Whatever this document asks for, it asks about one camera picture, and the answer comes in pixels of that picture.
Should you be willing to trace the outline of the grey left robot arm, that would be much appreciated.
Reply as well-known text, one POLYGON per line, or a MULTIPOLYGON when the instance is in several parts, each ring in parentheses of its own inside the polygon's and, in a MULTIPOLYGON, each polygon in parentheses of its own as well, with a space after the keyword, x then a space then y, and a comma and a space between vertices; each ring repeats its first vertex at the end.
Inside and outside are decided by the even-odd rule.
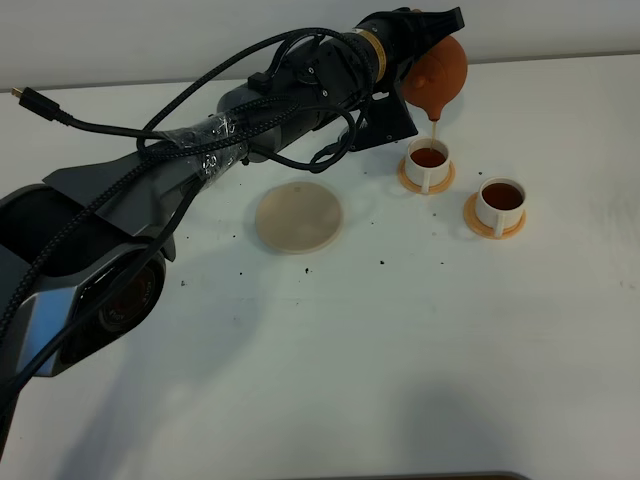
POLYGON ((195 197, 236 164, 274 161, 319 174, 346 154, 413 136, 401 84, 465 25, 462 11, 375 12, 353 30, 287 31, 268 68, 226 93, 190 127, 160 123, 223 72, 216 66, 144 127, 82 121, 31 89, 15 91, 39 117, 135 150, 63 168, 1 201, 1 430, 34 377, 53 377, 138 326, 157 304, 174 232, 195 197))

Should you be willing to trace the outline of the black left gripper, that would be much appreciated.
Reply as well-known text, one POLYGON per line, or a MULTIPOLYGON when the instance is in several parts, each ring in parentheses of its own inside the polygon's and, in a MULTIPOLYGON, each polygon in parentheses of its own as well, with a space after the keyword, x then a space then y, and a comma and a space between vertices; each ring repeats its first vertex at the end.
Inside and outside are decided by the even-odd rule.
POLYGON ((444 12, 376 12, 342 39, 324 34, 301 43, 294 48, 294 65, 331 102, 355 108, 369 88, 375 93, 389 90, 404 80, 425 50, 464 27, 460 7, 444 12))

